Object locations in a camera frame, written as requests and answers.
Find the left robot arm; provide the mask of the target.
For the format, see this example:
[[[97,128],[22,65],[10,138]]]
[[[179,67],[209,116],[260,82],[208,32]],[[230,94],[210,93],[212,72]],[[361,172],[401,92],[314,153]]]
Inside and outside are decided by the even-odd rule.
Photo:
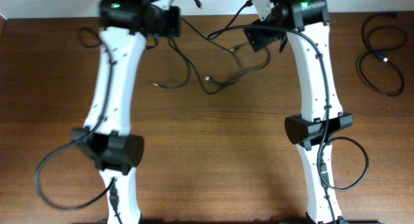
[[[180,34],[180,9],[171,0],[101,0],[96,33],[100,63],[92,106],[72,138],[93,160],[105,185],[108,223],[140,223],[136,169],[144,139],[131,134],[131,102],[147,38]]]

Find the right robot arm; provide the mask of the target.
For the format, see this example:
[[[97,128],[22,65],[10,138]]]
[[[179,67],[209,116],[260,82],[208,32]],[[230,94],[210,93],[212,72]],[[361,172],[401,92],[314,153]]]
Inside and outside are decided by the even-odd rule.
[[[244,29],[255,51],[276,40],[290,43],[301,91],[301,112],[285,131],[301,157],[307,185],[307,223],[345,223],[331,164],[333,133],[353,123],[336,96],[329,52],[326,0],[251,0],[259,16]]]

